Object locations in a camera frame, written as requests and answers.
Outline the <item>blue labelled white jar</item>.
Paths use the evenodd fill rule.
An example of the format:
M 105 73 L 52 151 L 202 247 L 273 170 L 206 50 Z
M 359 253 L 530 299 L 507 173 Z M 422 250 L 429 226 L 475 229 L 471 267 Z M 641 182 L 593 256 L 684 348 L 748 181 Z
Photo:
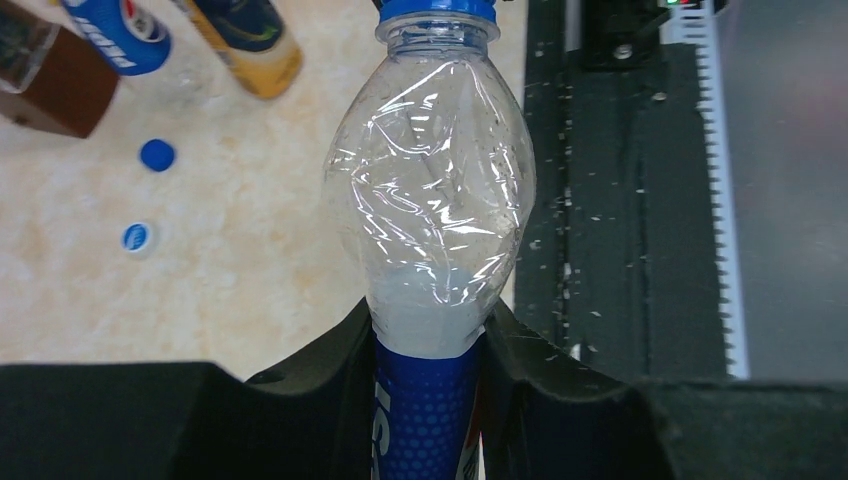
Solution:
M 375 337 L 375 479 L 474 479 L 480 339 L 535 201 L 532 141 L 488 48 L 496 23 L 378 22 L 386 55 L 342 118 L 323 193 Z

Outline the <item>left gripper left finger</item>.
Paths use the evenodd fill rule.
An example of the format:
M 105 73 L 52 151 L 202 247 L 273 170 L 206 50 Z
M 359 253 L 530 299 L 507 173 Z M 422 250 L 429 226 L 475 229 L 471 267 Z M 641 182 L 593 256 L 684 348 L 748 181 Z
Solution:
M 1 369 L 5 479 L 366 479 L 373 333 L 365 303 L 239 380 L 209 362 Z

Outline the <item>brown metronome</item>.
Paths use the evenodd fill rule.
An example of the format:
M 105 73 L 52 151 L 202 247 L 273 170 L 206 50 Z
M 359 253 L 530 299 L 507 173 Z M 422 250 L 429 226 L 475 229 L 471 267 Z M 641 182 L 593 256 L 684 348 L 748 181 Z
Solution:
M 106 115 L 120 77 L 65 26 L 1 3 L 1 117 L 84 139 Z

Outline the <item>white blue Pocari cap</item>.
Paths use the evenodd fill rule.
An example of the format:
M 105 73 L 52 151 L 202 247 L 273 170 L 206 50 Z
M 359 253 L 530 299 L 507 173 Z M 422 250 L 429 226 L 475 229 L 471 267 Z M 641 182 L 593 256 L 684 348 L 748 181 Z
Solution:
M 121 236 L 123 250 L 136 259 L 146 259 L 156 249 L 160 235 L 151 221 L 139 221 L 127 226 Z

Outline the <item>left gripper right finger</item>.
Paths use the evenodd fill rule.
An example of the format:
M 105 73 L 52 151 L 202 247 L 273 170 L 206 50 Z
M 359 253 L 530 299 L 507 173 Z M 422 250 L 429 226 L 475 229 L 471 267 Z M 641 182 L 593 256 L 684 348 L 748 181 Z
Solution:
M 490 479 L 843 479 L 843 384 L 610 378 L 498 303 L 483 338 Z

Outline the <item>clear crushed plastic bottle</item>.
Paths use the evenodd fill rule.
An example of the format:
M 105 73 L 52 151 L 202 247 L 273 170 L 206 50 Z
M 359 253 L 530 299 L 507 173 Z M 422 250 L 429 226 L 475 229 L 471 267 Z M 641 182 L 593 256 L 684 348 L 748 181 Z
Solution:
M 164 108 L 209 98 L 210 80 L 191 45 L 136 1 L 61 1 L 78 32 L 134 94 Z

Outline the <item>orange juice bottle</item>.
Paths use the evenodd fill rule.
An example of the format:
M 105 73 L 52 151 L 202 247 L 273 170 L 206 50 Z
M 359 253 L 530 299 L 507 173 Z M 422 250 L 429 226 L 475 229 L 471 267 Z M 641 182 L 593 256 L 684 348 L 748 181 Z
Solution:
M 255 97 L 282 95 L 299 73 L 304 56 L 269 0 L 186 0 L 177 8 Z

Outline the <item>blue bottle cap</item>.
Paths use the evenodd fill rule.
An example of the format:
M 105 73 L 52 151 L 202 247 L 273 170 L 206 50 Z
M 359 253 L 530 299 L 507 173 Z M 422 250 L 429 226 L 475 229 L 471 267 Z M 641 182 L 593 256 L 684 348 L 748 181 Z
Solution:
M 154 138 L 146 141 L 138 151 L 140 162 L 149 170 L 164 172 L 176 161 L 177 151 L 169 142 Z

